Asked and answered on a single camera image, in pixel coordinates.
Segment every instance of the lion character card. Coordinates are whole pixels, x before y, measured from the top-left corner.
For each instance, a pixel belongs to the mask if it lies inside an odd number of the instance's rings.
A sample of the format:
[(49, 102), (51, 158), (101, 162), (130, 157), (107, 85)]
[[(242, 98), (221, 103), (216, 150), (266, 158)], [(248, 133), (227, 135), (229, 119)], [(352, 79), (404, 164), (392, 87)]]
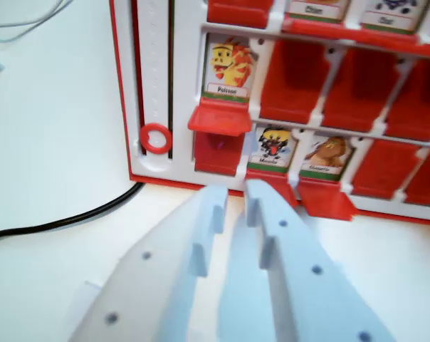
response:
[(300, 175), (321, 180), (340, 180), (354, 151), (349, 140), (337, 135), (314, 135)]
[(281, 126), (258, 125), (255, 139), (248, 167), (286, 173), (295, 149), (291, 131)]
[(350, 0), (291, 0), (288, 13), (292, 18), (340, 23)]
[(210, 33), (207, 35), (202, 95), (247, 103), (258, 55), (248, 38)]
[(367, 29), (411, 34), (430, 1), (369, 0), (361, 22)]

